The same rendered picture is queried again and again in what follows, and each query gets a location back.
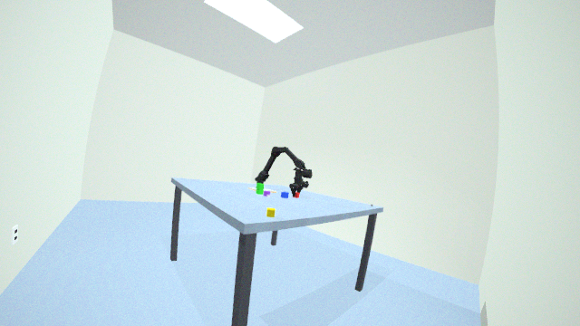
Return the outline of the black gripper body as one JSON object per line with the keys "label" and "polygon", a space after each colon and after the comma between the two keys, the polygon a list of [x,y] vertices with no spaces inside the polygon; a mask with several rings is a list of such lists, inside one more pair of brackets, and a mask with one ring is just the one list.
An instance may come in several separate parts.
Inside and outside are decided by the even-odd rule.
{"label": "black gripper body", "polygon": [[299,186],[301,180],[303,180],[301,177],[294,177],[295,182],[293,184],[290,184],[289,187],[291,188],[299,188],[299,187],[303,187],[303,186]]}

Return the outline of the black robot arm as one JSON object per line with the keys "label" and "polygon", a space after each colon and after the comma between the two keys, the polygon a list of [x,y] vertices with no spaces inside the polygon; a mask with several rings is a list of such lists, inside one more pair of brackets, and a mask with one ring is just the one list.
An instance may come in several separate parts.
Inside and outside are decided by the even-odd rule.
{"label": "black robot arm", "polygon": [[[271,157],[269,158],[269,160],[266,163],[266,166],[264,167],[264,169],[258,174],[258,176],[255,178],[255,181],[257,184],[263,184],[264,182],[266,182],[266,180],[268,179],[269,175],[268,175],[268,171],[269,169],[272,167],[274,161],[276,160],[276,158],[281,154],[284,153],[294,161],[294,164],[296,166],[296,168],[294,168],[295,170],[295,177],[306,177],[306,178],[312,178],[312,170],[311,169],[306,169],[305,167],[305,163],[297,158],[295,156],[295,154],[287,147],[273,147],[272,151],[271,151]],[[299,169],[300,168],[300,169]],[[302,171],[302,170],[303,171]],[[303,181],[301,180],[299,186],[303,186],[305,188],[308,188],[309,184],[308,181]]]}

